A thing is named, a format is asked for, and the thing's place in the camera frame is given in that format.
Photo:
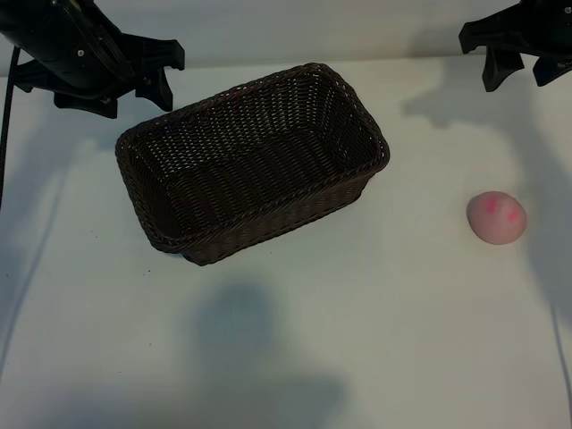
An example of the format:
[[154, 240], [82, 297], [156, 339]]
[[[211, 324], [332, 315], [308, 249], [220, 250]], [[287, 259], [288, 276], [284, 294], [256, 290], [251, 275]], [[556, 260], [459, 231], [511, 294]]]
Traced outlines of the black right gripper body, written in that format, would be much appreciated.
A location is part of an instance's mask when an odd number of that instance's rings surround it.
[[467, 22], [458, 35], [463, 53], [490, 46], [549, 57], [571, 55], [571, 3], [521, 1], [478, 21]]

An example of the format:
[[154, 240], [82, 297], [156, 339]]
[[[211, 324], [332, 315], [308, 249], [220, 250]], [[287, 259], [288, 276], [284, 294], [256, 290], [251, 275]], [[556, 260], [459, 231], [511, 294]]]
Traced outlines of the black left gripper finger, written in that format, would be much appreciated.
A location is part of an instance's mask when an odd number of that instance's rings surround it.
[[165, 112], [173, 110], [173, 94], [164, 69], [145, 75], [135, 88], [135, 97], [145, 98]]
[[55, 106], [60, 109], [74, 109], [97, 114], [108, 119], [118, 116], [118, 98], [114, 94], [86, 99], [61, 93], [54, 93]]

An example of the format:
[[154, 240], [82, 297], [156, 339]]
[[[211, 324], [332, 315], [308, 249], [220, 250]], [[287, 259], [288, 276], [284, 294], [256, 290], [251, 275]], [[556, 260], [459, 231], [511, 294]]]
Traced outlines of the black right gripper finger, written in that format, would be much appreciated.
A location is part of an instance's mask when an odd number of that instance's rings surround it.
[[538, 87], [543, 87], [570, 72], [570, 59], [553, 60], [539, 57], [534, 64], [533, 73]]
[[487, 92], [495, 91], [508, 76], [524, 68], [525, 66], [520, 53], [492, 46], [486, 47], [482, 74], [485, 90]]

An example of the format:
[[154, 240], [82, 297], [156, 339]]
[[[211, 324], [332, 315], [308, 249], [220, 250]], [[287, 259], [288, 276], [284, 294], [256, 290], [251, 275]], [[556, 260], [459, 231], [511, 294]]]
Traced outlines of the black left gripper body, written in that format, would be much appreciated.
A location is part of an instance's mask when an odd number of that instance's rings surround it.
[[3, 1], [1, 34], [32, 57], [10, 71], [25, 92], [110, 96], [185, 67], [178, 41], [123, 33], [93, 1]]

